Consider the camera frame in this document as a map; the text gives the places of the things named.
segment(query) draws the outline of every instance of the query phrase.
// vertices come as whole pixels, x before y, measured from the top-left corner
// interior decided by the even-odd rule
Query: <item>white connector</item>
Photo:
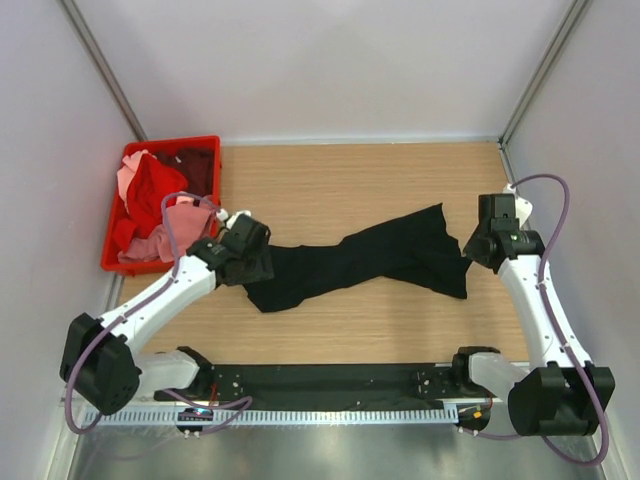
[[[516,189],[509,183],[502,189],[502,193],[510,193],[516,197],[516,217],[520,220],[520,227],[522,227],[533,212],[533,204],[519,196],[516,193]]]

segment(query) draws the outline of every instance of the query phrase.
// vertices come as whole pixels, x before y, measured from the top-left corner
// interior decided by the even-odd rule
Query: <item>white backdrop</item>
[[[551,258],[555,285],[576,334],[616,377],[608,414],[630,479],[640,478],[638,25],[635,0],[593,2],[509,148],[516,178],[548,171],[572,189]],[[522,188],[536,206],[533,225],[548,239],[559,187]]]
[[[78,0],[151,138],[497,137],[569,0]]]
[[[132,135],[56,2],[0,2],[0,65],[0,477],[42,480],[69,323],[111,283],[100,250]]]

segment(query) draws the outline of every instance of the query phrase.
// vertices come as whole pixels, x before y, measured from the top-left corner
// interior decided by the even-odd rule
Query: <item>red cloth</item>
[[[120,220],[113,233],[113,239],[120,249],[123,252],[129,249],[134,234],[138,238],[148,238],[153,229],[162,223],[162,199],[170,193],[184,191],[187,185],[186,178],[180,172],[162,165],[153,155],[142,155],[138,170],[127,189],[130,220]],[[167,206],[175,203],[175,199],[172,199]]]

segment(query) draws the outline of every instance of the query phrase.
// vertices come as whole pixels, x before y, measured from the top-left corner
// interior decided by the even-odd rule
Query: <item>wooden tabletop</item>
[[[274,245],[332,245],[345,235],[435,203],[461,246],[477,224],[477,197],[506,178],[494,143],[228,147],[222,204],[249,209]],[[158,278],[127,278],[126,301]],[[377,278],[262,314],[242,287],[220,287],[184,310],[146,351],[188,345],[214,363],[450,361],[460,346],[527,351],[511,299],[472,265],[469,298]]]

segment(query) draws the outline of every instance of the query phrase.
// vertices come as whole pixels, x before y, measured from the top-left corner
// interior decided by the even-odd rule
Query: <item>red plastic basket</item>
[[[139,150],[149,150],[151,153],[166,152],[168,155],[175,155],[176,152],[183,147],[206,147],[213,150],[213,202],[220,205],[220,138],[217,136],[210,137],[192,137],[192,138],[175,138],[171,140],[154,140],[151,142],[130,143],[124,147],[123,156],[131,155]],[[118,253],[120,248],[113,240],[113,230],[116,223],[121,218],[127,216],[124,208],[124,202],[118,195],[118,188],[113,194],[113,202],[111,203],[111,214],[109,215],[109,225],[107,234],[104,239],[102,248],[102,260],[100,265],[109,272],[118,272],[121,275],[137,275],[141,273],[158,273],[168,271],[173,262],[164,263],[155,262],[137,262],[137,263],[120,263],[118,262]],[[215,236],[218,226],[213,222],[211,227],[211,235]]]

